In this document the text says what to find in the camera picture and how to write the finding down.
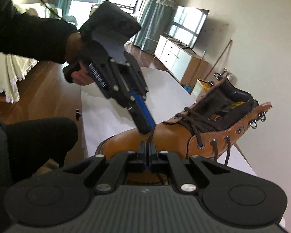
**tv stand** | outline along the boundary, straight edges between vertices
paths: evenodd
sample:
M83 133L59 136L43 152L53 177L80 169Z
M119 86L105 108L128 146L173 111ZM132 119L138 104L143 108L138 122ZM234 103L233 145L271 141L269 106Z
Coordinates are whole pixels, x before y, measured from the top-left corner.
M196 52L194 52L193 49L192 49L191 47L189 47L189 46L183 44L183 43L180 42L179 40L177 40L177 39L175 39L175 38L173 38L173 37L171 37L171 36L169 36L169 35L166 36L165 38L168 39L169 41L173 42L173 43L176 44L177 46L179 46L182 50L184 50L184 49L190 49L190 50L191 50L195 55L197 55Z
M191 47L184 47L182 49L190 49L192 52L194 52L194 50Z
M191 48L169 36L160 36L154 55L179 83L188 86L195 86L209 65Z

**white bedsheet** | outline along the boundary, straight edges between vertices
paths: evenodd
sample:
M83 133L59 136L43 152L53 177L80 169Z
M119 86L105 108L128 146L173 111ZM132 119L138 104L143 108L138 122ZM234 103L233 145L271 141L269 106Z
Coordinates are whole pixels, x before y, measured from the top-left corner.
M34 59L0 53L0 93L5 92L6 102L19 101L16 82L25 79L27 72L36 63Z

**brown leather boot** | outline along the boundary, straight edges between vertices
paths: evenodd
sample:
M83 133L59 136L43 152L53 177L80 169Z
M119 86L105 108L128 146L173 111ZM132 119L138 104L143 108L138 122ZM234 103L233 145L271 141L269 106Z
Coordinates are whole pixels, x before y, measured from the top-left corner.
M155 143L157 151L177 152L182 158L201 155L214 159L228 150L257 120L265 121L271 103L258 105L253 97L230 84L226 75L217 74L219 82L197 103L173 118L157 124L152 133L139 134L132 129L103 141L96 154L113 157L120 151L139 151L141 141Z

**television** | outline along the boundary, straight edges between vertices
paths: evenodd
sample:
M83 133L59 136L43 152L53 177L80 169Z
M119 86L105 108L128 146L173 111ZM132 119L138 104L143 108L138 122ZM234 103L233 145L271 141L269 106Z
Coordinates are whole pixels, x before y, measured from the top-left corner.
M193 48L206 21L208 10L177 7L166 34Z

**white tabletop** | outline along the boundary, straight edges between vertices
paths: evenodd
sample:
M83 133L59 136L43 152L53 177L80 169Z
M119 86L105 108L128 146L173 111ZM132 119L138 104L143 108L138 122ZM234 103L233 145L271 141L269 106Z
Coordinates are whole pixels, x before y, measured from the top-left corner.
M146 105L156 123L161 123L195 103L194 98L167 72L141 68L148 85ZM88 156L95 155L98 145L105 139L135 128L128 113L113 99L106 99L96 84L81 87L82 119ZM224 164L226 152L218 162ZM248 162L235 146L232 146L228 166L255 175Z

